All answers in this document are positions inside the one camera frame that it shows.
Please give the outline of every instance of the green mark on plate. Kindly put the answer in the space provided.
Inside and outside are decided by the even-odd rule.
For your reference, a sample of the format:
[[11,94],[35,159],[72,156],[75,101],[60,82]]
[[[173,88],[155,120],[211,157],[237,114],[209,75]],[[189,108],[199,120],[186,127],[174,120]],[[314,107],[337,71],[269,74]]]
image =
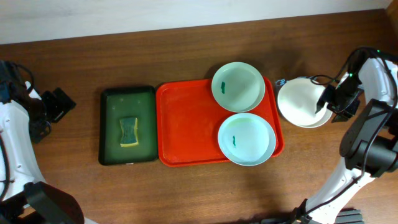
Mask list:
[[222,82],[221,84],[221,92],[225,94],[225,82]]

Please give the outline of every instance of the sponge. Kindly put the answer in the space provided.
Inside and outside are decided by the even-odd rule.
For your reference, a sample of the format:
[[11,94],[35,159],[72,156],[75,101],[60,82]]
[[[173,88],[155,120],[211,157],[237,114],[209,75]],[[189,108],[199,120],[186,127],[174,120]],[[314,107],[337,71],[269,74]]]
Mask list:
[[138,119],[135,117],[120,119],[120,127],[122,127],[121,147],[138,145],[137,124]]

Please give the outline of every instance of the brown tabletop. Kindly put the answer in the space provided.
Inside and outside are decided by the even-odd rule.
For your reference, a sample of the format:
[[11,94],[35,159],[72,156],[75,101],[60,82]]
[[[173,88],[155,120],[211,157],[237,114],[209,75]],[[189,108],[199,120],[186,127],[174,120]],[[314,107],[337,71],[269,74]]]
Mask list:
[[[284,152],[256,167],[170,168],[159,160],[102,166],[100,93],[211,78],[234,61],[250,63],[272,82],[335,75],[360,45],[398,52],[384,10],[0,45],[0,58],[30,68],[39,90],[60,87],[76,101],[34,151],[46,181],[72,194],[86,217],[99,223],[215,223],[289,212],[315,194],[336,167],[353,119],[303,129],[281,118]],[[397,198],[398,172],[366,186],[346,207],[361,209],[368,223],[396,223]]]

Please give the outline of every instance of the orange tray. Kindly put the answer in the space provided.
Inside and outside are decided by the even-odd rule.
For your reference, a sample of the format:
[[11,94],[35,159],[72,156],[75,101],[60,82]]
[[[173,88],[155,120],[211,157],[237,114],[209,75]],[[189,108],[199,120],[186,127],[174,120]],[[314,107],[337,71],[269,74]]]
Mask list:
[[[276,134],[273,157],[284,148],[274,92],[264,78],[266,94],[248,113],[264,118]],[[211,79],[163,84],[156,91],[159,158],[167,166],[181,167],[228,162],[218,146],[221,124],[234,115],[222,108],[211,94]]]

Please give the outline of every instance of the table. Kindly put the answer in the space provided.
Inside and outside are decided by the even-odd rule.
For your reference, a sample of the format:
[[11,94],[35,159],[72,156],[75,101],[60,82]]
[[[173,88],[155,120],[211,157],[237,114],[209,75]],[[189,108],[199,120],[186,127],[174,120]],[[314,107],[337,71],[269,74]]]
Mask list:
[[[281,118],[284,152],[256,167],[101,166],[100,93],[211,78],[234,61],[250,63],[272,82],[334,75],[360,45],[398,52],[385,10],[9,44],[0,46],[0,58],[30,68],[39,90],[60,87],[76,101],[34,151],[46,181],[72,194],[86,217],[223,223],[290,212],[315,194],[337,165],[340,140],[353,120],[303,129]],[[368,223],[396,223],[397,186],[398,172],[385,174],[347,207],[361,209]]]

